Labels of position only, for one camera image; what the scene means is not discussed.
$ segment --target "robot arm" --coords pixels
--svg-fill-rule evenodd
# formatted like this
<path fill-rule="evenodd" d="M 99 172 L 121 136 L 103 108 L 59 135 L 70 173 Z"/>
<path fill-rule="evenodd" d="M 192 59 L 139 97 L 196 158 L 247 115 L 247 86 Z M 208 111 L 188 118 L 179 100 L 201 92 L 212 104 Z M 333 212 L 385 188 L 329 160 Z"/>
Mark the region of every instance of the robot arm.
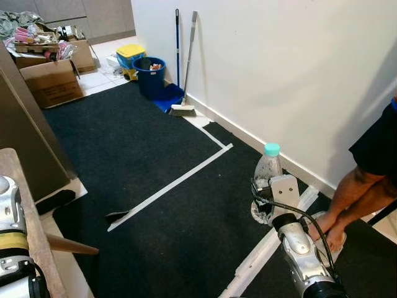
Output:
<path fill-rule="evenodd" d="M 281 207 L 294 209 L 298 205 L 297 179 L 292 175 L 274 177 L 266 189 L 258 189 L 252 183 L 252 192 L 259 211 L 266 212 L 268 225 L 274 226 L 278 233 L 300 297 L 348 297 L 321 262 L 316 245 L 297 220 L 298 213 Z"/>

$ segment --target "white tile floor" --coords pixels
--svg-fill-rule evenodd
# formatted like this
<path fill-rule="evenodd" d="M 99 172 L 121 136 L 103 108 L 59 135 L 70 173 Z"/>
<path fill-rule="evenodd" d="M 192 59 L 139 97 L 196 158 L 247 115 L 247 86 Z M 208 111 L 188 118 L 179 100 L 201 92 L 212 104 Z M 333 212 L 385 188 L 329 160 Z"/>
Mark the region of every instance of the white tile floor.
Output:
<path fill-rule="evenodd" d="M 114 54 L 118 47 L 129 43 L 138 43 L 137 37 L 128 37 L 92 46 L 99 58 L 100 68 L 93 73 L 84 73 L 80 75 L 81 79 L 79 80 L 79 84 L 86 95 L 101 92 L 128 82 L 123 77 L 115 76 L 111 72 L 111 68 L 107 65 L 106 57 Z M 203 127 L 210 122 L 210 119 L 199 112 L 197 112 L 196 118 L 186 118 L 186 120 L 198 127 Z M 79 184 L 79 181 L 75 181 L 73 187 L 76 187 L 75 184 Z M 78 186 L 78 189 L 85 190 L 84 186 Z M 62 236 L 52 216 L 43 216 L 42 225 L 47 233 Z M 384 234 L 384 236 L 397 243 L 397 211 L 377 223 L 375 228 L 380 233 Z M 53 254 L 69 297 L 94 298 L 74 256 L 71 253 L 61 251 L 54 251 Z"/>

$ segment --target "white wall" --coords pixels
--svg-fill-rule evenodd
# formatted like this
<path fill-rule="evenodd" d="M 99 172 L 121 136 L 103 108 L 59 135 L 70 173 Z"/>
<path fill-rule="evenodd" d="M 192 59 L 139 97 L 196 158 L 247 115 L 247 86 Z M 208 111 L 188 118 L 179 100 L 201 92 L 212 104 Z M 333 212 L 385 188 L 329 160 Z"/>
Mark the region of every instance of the white wall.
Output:
<path fill-rule="evenodd" d="M 136 32 L 176 81 L 198 11 L 188 93 L 335 186 L 397 78 L 396 0 L 132 0 Z"/>

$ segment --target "blue dustpan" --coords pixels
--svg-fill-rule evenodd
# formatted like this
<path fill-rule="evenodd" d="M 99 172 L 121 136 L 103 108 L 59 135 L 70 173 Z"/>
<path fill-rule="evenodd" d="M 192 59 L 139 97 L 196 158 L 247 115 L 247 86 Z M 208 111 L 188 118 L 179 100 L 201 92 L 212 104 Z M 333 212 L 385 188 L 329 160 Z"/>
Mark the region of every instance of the blue dustpan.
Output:
<path fill-rule="evenodd" d="M 153 103 L 164 113 L 168 113 L 173 104 L 181 104 L 183 97 L 184 91 L 175 84 L 170 84 L 163 89 L 159 96 L 156 96 Z"/>

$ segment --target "water bottle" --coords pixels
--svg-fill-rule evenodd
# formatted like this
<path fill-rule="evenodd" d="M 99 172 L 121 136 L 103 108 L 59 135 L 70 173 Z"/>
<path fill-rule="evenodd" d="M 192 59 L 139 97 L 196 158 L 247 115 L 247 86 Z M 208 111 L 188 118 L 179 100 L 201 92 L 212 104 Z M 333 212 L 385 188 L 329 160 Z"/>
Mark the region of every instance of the water bottle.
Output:
<path fill-rule="evenodd" d="M 255 168 L 254 180 L 258 188 L 269 186 L 269 179 L 283 175 L 283 169 L 280 162 L 280 146 L 276 143 L 265 145 L 264 155 L 260 158 Z M 265 213 L 259 213 L 255 202 L 251 204 L 251 214 L 260 224 L 266 224 Z"/>

